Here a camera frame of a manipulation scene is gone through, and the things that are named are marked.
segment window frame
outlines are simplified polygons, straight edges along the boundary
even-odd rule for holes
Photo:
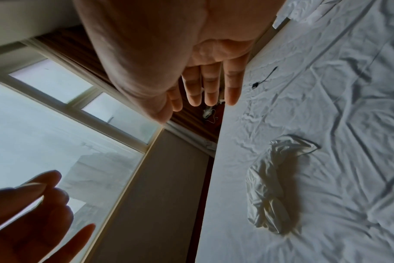
[[[143,154],[147,153],[150,146],[153,144],[158,134],[163,129],[162,125],[159,126],[159,129],[154,132],[152,138],[150,139],[148,144],[146,144],[143,141],[129,135],[128,133],[82,110],[86,105],[88,105],[102,93],[106,93],[109,96],[120,101],[117,97],[114,96],[114,94],[108,92],[107,90],[92,84],[93,86],[91,88],[82,92],[80,95],[73,98],[70,102],[63,103],[9,75],[11,72],[20,70],[44,59],[48,58],[44,57],[37,51],[21,43],[14,43],[6,47],[0,48],[0,62],[2,62],[0,63],[0,84],[132,149],[135,149]],[[83,78],[83,76],[80,76],[76,72],[71,72],[73,74],[76,74],[78,77],[84,79],[85,81],[89,82],[89,80],[86,80],[85,78]]]

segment fingernail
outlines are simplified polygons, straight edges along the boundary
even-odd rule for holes
[[[39,192],[41,194],[45,190],[46,186],[47,185],[43,183],[27,183],[16,187],[15,190],[20,191],[22,193]]]

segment hand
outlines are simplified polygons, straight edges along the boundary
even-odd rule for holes
[[[255,39],[284,0],[74,0],[116,88],[163,123],[182,109],[182,75],[191,105],[217,103],[220,68],[234,105]]]
[[[41,204],[0,230],[0,263],[37,263],[64,238],[73,221],[66,205],[69,197],[54,188],[60,181],[57,171],[50,171],[17,188],[0,190],[0,225],[44,196]],[[85,246],[95,228],[81,229],[45,263],[69,263]]]

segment glass window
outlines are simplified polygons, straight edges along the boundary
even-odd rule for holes
[[[10,75],[63,103],[68,103],[92,87],[89,82],[49,59]]]
[[[106,93],[100,94],[83,110],[146,144],[159,127],[157,122],[148,120]]]
[[[0,85],[0,188],[16,187],[44,171],[61,172],[58,187],[71,197],[74,221],[58,247],[88,223],[96,223],[98,233],[142,157]],[[79,262],[88,247],[72,262]]]

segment white bed sheet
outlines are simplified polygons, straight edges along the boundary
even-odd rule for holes
[[[282,171],[297,224],[276,235],[248,222],[245,175],[283,134],[321,149]],[[289,22],[250,62],[225,110],[196,262],[394,262],[394,0]]]

